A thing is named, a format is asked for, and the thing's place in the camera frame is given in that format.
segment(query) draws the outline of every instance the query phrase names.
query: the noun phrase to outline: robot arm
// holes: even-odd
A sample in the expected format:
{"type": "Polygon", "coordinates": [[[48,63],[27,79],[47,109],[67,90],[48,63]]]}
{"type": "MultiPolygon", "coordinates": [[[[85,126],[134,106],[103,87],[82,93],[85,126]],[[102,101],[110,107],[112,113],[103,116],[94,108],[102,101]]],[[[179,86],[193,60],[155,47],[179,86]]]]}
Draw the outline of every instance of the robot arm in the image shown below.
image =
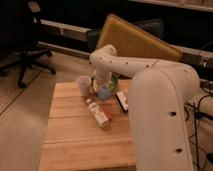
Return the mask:
{"type": "Polygon", "coordinates": [[[129,118],[139,171],[192,171],[184,103],[199,89],[199,77],[185,64],[116,57],[107,45],[90,56],[96,78],[110,71],[132,79],[129,118]]]}

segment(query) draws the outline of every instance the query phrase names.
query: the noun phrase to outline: paper cup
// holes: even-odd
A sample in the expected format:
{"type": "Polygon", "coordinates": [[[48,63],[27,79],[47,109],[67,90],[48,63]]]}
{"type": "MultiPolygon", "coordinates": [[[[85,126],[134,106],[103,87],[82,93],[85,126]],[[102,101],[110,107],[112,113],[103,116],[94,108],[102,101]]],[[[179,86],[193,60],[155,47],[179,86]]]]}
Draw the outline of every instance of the paper cup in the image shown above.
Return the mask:
{"type": "Polygon", "coordinates": [[[92,81],[89,76],[80,76],[76,78],[75,83],[77,84],[83,97],[89,97],[91,82],[92,81]]]}

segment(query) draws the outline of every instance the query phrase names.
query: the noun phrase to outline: speckled floor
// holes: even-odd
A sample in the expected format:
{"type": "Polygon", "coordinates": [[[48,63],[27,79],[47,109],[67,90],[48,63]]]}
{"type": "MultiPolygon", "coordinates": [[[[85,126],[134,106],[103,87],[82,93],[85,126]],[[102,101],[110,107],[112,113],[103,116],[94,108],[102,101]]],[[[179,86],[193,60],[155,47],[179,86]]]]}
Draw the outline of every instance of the speckled floor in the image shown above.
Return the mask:
{"type": "MultiPolygon", "coordinates": [[[[53,66],[57,74],[53,76],[34,67],[25,77],[29,84],[25,90],[16,87],[18,69],[0,77],[0,171],[37,171],[55,83],[92,73],[88,60],[56,52],[52,58],[42,58],[42,62],[53,66]]],[[[193,101],[202,95],[200,91],[193,101]]],[[[205,99],[201,109],[213,115],[213,99],[205,99]]],[[[192,116],[187,125],[189,135],[193,134],[192,116]]],[[[200,146],[213,152],[213,123],[203,119],[198,132],[200,146]]],[[[203,167],[205,156],[202,151],[200,155],[203,167]]],[[[213,166],[207,163],[206,171],[212,170],[213,166]]]]}

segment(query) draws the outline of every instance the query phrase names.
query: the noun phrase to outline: wooden tabletop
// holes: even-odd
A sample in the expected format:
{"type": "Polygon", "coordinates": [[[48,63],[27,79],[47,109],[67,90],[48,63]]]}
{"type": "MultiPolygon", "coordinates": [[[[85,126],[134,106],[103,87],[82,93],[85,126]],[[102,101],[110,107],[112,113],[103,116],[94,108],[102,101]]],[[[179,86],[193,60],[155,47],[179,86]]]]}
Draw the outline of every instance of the wooden tabletop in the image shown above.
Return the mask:
{"type": "MultiPolygon", "coordinates": [[[[128,80],[119,81],[127,93],[128,80]]],[[[58,83],[49,114],[39,171],[94,170],[131,167],[135,158],[128,115],[115,96],[96,102],[113,116],[104,129],[97,126],[75,83],[58,83]]]]}

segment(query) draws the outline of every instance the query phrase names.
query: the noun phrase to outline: office chair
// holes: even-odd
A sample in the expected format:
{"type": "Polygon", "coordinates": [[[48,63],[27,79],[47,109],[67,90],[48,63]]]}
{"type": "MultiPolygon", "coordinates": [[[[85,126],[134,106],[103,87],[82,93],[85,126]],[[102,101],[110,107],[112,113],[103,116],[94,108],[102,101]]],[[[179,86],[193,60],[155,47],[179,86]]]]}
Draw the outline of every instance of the office chair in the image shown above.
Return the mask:
{"type": "Polygon", "coordinates": [[[36,61],[42,55],[52,56],[49,49],[37,47],[41,37],[38,13],[33,16],[27,0],[1,0],[0,3],[0,54],[16,52],[20,57],[18,61],[0,66],[0,75],[5,75],[5,69],[20,65],[17,85],[19,88],[25,88],[24,74],[26,69],[31,69],[33,65],[48,69],[51,74],[55,74],[53,68],[36,61]]]}
{"type": "MultiPolygon", "coordinates": [[[[133,24],[160,39],[164,38],[164,23],[163,20],[159,18],[143,20],[135,22],[133,24]]],[[[86,32],[86,40],[91,52],[93,52],[96,49],[101,31],[102,28],[98,28],[98,29],[91,29],[86,32]]]]}

